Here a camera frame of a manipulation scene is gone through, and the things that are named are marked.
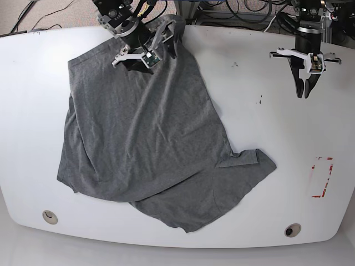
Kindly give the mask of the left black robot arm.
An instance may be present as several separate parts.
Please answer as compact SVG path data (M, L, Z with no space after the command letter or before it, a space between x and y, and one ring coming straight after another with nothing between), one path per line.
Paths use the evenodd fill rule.
M293 49L278 48L271 58L286 58L295 82L298 98L308 98L319 78L326 71L326 63L341 64L334 53L322 53L322 21L326 16L325 1L295 1L296 19L280 11L276 21L295 36Z

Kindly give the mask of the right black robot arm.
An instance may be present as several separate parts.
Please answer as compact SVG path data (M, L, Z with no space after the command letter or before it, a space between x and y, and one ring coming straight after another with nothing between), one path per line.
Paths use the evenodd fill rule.
M124 46L114 57L114 67L122 64L128 71L153 73L153 67L163 60L162 48L176 59L176 44L181 41L185 21L180 16L160 15L148 22L143 19L151 13L157 1L139 1L132 10L132 1L93 1L97 20Z

